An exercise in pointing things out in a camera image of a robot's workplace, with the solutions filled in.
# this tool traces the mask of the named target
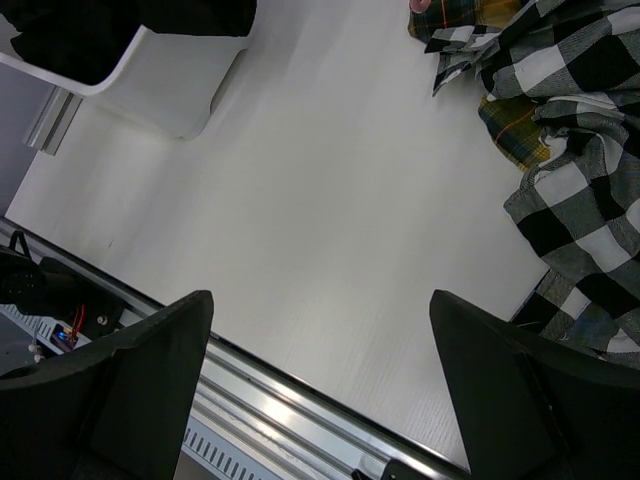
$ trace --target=black fabric in bin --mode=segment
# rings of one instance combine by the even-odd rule
[[[0,0],[21,32],[11,40],[35,66],[95,85],[116,66],[140,25],[156,33],[246,36],[257,0]]]

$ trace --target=white container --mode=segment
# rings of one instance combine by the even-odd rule
[[[156,34],[141,26],[111,74],[90,86],[24,62],[10,43],[17,35],[0,15],[0,62],[185,139],[204,129],[213,95],[247,41]]]

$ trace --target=green and yellow plaid fabric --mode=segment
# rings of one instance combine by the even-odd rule
[[[527,0],[434,0],[426,12],[411,13],[409,34],[428,44],[436,30],[474,25],[503,28]],[[478,113],[498,149],[521,170],[551,158],[540,137],[542,127],[533,121],[538,104],[527,97],[489,101],[482,99]]]

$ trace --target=table surface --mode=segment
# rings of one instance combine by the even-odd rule
[[[510,317],[544,273],[502,204],[521,173],[406,1],[263,0],[204,133],[164,138],[85,102],[8,217],[466,466],[428,305]]]

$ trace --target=pile of clothes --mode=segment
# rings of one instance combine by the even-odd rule
[[[475,70],[525,172],[505,209],[550,270],[513,322],[640,368],[640,2],[433,0],[409,32],[440,55],[434,94]]]
[[[0,0],[20,35],[11,44],[38,67],[95,85],[144,25],[156,33],[246,36],[257,0]]]

